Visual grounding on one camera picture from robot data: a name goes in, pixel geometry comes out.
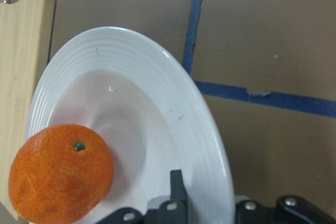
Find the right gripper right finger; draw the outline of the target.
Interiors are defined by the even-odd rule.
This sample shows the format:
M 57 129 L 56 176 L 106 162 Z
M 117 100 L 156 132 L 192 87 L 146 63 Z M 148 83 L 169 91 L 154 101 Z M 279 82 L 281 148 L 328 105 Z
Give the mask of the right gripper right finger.
M 236 203 L 236 223 L 335 223 L 335 218 L 296 195 L 277 198 L 274 207 L 245 199 Z

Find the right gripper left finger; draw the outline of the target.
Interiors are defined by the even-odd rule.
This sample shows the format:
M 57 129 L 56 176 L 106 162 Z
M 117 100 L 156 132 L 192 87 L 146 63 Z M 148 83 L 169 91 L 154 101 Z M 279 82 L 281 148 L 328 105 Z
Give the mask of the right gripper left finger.
M 148 209 L 145 214 L 135 208 L 119 208 L 98 224 L 118 223 L 166 223 L 187 224 L 188 219 L 187 192 L 184 186 L 182 171 L 170 171 L 170 199 L 162 202 L 156 209 Z

